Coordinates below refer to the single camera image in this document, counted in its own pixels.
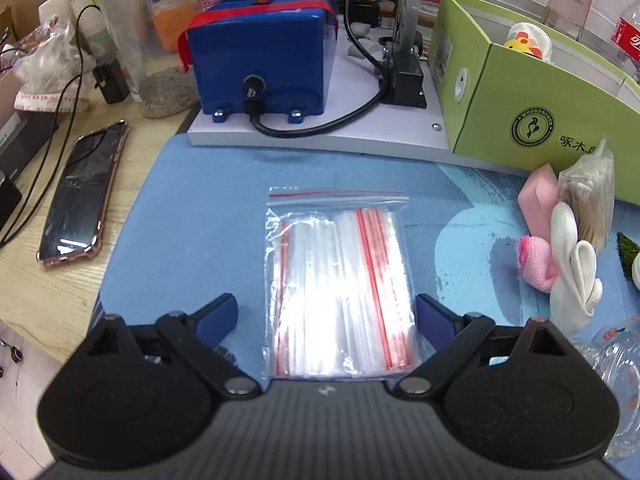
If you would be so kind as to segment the clear zip bag pack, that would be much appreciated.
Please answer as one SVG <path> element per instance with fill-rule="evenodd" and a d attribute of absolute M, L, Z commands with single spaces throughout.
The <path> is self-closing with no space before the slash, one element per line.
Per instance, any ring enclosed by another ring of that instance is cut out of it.
<path fill-rule="evenodd" d="M 422 361 L 396 191 L 270 191 L 265 376 L 369 379 Z"/>

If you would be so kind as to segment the green patterned soft toy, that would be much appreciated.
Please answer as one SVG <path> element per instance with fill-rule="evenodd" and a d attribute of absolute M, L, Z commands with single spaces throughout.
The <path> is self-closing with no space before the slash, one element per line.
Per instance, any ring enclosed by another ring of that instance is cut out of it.
<path fill-rule="evenodd" d="M 640 245 L 622 232 L 617 233 L 616 240 L 624 277 L 640 289 Z"/>

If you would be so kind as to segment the pink knitted sock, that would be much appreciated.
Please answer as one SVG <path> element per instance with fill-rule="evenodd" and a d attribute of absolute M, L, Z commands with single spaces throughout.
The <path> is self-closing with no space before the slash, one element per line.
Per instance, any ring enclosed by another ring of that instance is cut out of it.
<path fill-rule="evenodd" d="M 540 292 L 548 294 L 560 275 L 550 244 L 538 236 L 523 236 L 516 245 L 518 273 L 524 282 Z"/>

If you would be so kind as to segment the white folded sock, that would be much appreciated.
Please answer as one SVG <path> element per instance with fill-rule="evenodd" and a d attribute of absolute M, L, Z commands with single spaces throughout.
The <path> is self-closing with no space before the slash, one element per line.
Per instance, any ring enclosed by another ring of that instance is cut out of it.
<path fill-rule="evenodd" d="M 591 321 L 603 285 L 597 278 L 596 251 L 578 240 L 574 212 L 566 203 L 552 210 L 551 253 L 560 274 L 551 286 L 550 320 L 565 336 L 573 336 Z"/>

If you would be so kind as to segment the pink folded cloth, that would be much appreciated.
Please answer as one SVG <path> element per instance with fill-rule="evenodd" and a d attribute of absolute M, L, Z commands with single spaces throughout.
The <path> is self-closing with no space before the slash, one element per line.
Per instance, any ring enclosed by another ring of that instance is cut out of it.
<path fill-rule="evenodd" d="M 518 193 L 518 206 L 531 236 L 550 240 L 552 210 L 558 201 L 558 178 L 545 164 L 529 175 Z"/>

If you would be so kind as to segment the smartphone with pink case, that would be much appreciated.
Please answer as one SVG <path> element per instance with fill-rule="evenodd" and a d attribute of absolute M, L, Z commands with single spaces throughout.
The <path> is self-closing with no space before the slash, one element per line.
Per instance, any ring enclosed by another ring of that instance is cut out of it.
<path fill-rule="evenodd" d="M 124 120 L 74 144 L 44 222 L 37 261 L 44 266 L 94 256 L 101 247 L 108 199 L 128 134 Z"/>

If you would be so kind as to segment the clear crumpled plastic bottle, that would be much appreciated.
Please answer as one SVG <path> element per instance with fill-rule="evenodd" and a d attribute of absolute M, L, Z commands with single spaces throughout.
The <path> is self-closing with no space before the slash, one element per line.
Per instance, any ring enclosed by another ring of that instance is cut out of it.
<path fill-rule="evenodd" d="M 604 326 L 590 340 L 572 344 L 606 383 L 620 408 L 620 421 L 605 457 L 614 462 L 639 452 L 639 317 Z"/>

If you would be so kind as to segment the cotton swab bag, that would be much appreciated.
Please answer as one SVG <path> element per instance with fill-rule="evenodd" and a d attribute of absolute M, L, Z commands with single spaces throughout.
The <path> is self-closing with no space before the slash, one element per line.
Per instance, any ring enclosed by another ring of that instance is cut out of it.
<path fill-rule="evenodd" d="M 600 255 L 608 244 L 615 203 L 615 158 L 605 134 L 592 153 L 560 172 L 559 196 L 574 212 L 578 240 L 589 242 Z"/>

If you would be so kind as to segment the green cardboard box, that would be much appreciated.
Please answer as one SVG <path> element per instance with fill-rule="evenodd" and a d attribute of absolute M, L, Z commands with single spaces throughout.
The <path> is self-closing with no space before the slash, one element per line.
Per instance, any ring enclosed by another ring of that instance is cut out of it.
<path fill-rule="evenodd" d="M 553 29 L 550 61 L 508 48 L 510 28 L 525 20 L 483 0 L 440 0 L 428 66 L 451 151 L 560 171 L 605 140 L 617 198 L 638 203 L 638 84 Z"/>

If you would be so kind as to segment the blue machine box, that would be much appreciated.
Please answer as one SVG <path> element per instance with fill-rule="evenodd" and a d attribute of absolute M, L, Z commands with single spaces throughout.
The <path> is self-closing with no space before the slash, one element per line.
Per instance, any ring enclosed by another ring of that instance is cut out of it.
<path fill-rule="evenodd" d="M 247 101 L 302 122 L 326 108 L 339 29 L 336 0 L 224 0 L 192 18 L 177 48 L 214 122 Z"/>

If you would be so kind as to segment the cola bottle red label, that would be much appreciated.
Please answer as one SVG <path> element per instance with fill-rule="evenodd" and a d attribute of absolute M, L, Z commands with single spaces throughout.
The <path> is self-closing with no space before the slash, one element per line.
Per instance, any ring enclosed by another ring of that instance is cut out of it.
<path fill-rule="evenodd" d="M 616 58 L 628 74 L 639 82 L 640 61 L 640 0 L 634 0 L 620 14 L 611 41 L 617 49 Z"/>

